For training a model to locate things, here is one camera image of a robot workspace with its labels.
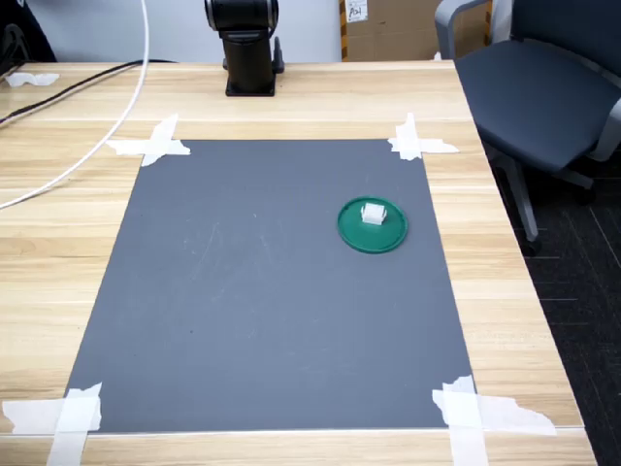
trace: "white cable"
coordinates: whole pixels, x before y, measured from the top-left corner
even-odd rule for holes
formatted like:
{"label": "white cable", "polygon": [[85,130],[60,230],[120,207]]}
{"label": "white cable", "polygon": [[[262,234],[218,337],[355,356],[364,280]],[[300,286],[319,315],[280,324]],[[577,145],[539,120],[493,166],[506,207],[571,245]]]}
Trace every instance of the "white cable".
{"label": "white cable", "polygon": [[61,182],[68,175],[70,175],[71,173],[76,171],[78,168],[80,168],[80,166],[82,164],[84,164],[84,162],[86,160],[88,160],[97,150],[99,150],[104,144],[106,144],[106,141],[108,141],[113,136],[113,134],[116,132],[116,130],[119,128],[119,126],[121,124],[123,124],[123,122],[127,119],[127,116],[129,115],[129,113],[134,108],[134,105],[136,105],[136,101],[138,100],[138,96],[140,95],[141,90],[143,90],[143,86],[145,85],[145,79],[147,77],[148,52],[149,52],[149,47],[148,47],[148,41],[149,41],[148,16],[147,16],[147,4],[145,3],[145,0],[141,0],[141,3],[142,3],[142,6],[143,6],[143,20],[144,20],[144,23],[145,23],[145,54],[144,54],[144,57],[143,57],[143,69],[142,69],[140,77],[138,79],[138,84],[136,85],[136,90],[134,91],[134,95],[132,96],[132,99],[129,101],[129,105],[125,109],[125,112],[123,112],[123,114],[120,116],[118,121],[111,128],[111,130],[108,131],[108,134],[106,134],[106,136],[104,136],[102,138],[102,140],[99,141],[99,143],[97,143],[95,145],[95,147],[93,149],[91,149],[84,157],[82,157],[80,160],[78,160],[78,162],[73,167],[67,169],[63,174],[58,176],[58,178],[52,180],[51,182],[48,182],[48,183],[44,184],[40,188],[35,189],[34,191],[31,191],[31,192],[29,192],[27,194],[24,194],[23,196],[20,196],[17,199],[14,199],[13,201],[9,201],[9,202],[5,202],[4,204],[0,204],[0,210],[6,209],[7,207],[11,207],[11,206],[13,206],[15,204],[18,204],[18,203],[20,203],[22,201],[25,201],[26,199],[30,199],[32,197],[35,197],[35,196],[41,194],[42,192],[50,189],[55,184]]}

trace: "wood grain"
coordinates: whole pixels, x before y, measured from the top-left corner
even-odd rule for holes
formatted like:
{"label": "wood grain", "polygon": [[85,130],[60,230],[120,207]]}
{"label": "wood grain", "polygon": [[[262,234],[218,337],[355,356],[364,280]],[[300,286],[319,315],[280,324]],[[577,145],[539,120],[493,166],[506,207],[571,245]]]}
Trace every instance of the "wood grain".
{"label": "wood grain", "polygon": [[[595,466],[582,429],[557,437],[487,433],[490,466]],[[0,438],[0,466],[46,463],[51,439]],[[82,466],[452,466],[446,431],[91,435]]]}
{"label": "wood grain", "polygon": [[[29,65],[29,72],[61,78],[51,87],[0,84],[0,114],[104,68]],[[120,115],[137,77],[138,70],[119,74],[4,125],[0,202],[84,155]],[[516,398],[558,426],[582,426],[453,65],[291,65],[278,79],[275,98],[230,99],[219,67],[151,65],[116,136],[147,138],[155,122],[179,113],[181,139],[387,139],[414,112],[421,137],[443,138],[461,151],[427,155],[425,166],[479,392]],[[62,396],[139,164],[139,157],[103,148],[56,189],[0,211],[0,400]],[[10,431],[0,417],[0,432]],[[542,455],[537,463],[503,464],[570,463]]]}

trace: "dark carpet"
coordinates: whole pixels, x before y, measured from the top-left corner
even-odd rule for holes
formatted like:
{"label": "dark carpet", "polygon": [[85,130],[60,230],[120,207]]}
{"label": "dark carpet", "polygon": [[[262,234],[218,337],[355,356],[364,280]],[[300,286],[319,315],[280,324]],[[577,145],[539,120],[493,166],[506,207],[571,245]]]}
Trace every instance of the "dark carpet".
{"label": "dark carpet", "polygon": [[[621,153],[607,163],[582,160],[597,197],[526,172],[542,242],[526,264],[582,413],[600,466],[621,465]],[[517,212],[497,174],[516,235]]]}

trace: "office chair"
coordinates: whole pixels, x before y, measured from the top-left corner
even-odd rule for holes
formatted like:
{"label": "office chair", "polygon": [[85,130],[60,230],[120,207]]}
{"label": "office chair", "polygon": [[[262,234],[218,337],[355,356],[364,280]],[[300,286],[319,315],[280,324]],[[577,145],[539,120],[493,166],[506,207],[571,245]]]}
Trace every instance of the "office chair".
{"label": "office chair", "polygon": [[[455,58],[455,17],[486,2],[441,2],[443,59]],[[540,242],[522,165],[588,194],[593,181],[568,165],[584,155],[606,161],[621,143],[621,88],[602,75],[621,76],[620,23],[621,1],[514,0],[510,40],[455,61],[490,162],[507,175],[528,255]]]}

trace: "green lid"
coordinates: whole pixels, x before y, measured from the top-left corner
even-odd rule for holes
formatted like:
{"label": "green lid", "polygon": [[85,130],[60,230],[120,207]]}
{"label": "green lid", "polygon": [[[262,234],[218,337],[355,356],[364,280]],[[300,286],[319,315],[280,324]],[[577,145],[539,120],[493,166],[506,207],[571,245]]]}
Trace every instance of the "green lid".
{"label": "green lid", "polygon": [[[362,208],[367,203],[384,206],[386,219],[382,225],[362,221]],[[339,213],[339,233],[355,250],[381,254],[398,247],[408,234],[408,220],[401,209],[379,197],[358,197],[349,201]]]}

